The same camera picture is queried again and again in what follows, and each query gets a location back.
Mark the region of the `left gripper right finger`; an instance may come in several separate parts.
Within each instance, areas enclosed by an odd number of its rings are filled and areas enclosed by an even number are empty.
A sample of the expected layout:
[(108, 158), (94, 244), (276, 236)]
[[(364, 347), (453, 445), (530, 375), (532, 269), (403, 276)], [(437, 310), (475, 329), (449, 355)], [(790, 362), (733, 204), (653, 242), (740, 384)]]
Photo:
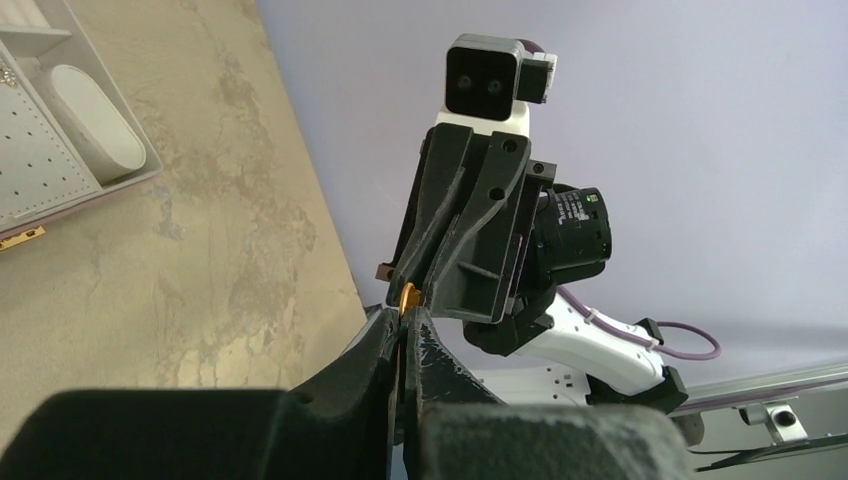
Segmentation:
[(668, 418), (677, 371), (645, 406), (502, 403), (442, 344), (429, 312), (404, 315), (404, 464), (411, 479), (689, 479)]

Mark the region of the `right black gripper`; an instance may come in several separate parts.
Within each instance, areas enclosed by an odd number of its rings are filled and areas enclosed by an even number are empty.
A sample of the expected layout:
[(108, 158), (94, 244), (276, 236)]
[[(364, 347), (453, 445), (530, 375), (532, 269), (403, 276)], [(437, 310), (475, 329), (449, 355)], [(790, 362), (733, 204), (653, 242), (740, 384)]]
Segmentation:
[(531, 158), (517, 134), (429, 129), (394, 257), (379, 266), (387, 305), (413, 285), (438, 318), (496, 324), (514, 299), (537, 202), (556, 167)]

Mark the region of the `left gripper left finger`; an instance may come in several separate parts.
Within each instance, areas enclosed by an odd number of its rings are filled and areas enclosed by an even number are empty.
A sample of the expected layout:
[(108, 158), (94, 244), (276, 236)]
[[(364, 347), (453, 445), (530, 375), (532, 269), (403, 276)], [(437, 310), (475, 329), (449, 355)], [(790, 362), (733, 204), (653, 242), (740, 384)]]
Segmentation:
[(386, 479), (398, 314), (292, 390), (55, 394), (3, 452), (5, 479)]

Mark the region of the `pink jewelry box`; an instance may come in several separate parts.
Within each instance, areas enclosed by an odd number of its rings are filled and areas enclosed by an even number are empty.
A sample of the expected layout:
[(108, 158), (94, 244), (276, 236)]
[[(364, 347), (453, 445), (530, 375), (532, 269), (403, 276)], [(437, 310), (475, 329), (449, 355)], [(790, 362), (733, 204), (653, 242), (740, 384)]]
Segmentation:
[[(146, 149), (138, 171), (99, 183), (33, 86), (44, 70), (75, 66), (116, 105)], [(1, 4), (1, 247), (43, 235), (47, 223), (141, 184), (163, 164), (77, 16), (65, 1)]]

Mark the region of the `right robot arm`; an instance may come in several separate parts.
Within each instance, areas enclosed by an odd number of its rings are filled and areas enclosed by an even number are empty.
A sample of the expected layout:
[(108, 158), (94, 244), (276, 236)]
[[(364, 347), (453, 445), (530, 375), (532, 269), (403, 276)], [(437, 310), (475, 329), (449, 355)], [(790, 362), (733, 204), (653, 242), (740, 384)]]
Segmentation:
[(378, 270), (387, 302), (459, 321), (487, 354), (564, 366), (580, 406), (652, 408), (701, 443), (705, 422), (683, 410), (664, 323), (617, 318), (574, 291), (605, 270), (611, 225), (599, 190), (554, 173), (524, 135), (430, 128), (396, 250)]

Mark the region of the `white oval pad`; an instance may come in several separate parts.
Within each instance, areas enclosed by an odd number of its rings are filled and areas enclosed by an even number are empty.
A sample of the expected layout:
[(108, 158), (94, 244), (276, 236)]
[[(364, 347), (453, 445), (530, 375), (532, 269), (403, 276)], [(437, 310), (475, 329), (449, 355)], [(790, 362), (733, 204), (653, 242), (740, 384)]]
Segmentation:
[(32, 83), (99, 183), (108, 184), (145, 165), (140, 137), (90, 75), (60, 64)]

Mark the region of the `aluminium frame rail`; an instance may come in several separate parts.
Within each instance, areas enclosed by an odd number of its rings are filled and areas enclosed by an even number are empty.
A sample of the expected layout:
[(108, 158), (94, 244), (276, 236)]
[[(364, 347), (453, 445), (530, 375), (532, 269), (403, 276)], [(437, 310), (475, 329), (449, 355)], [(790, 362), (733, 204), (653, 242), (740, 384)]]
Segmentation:
[(732, 409), (739, 413), (745, 425), (762, 426), (768, 431), (771, 443), (767, 446), (707, 452), (707, 455), (719, 455), (721, 458), (696, 467), (697, 473), (819, 452), (845, 452), (845, 433), (828, 433), (818, 438), (810, 436), (790, 402), (803, 394), (846, 388), (845, 362), (809, 367), (692, 388), (689, 399), (671, 416), (694, 417), (708, 411)]

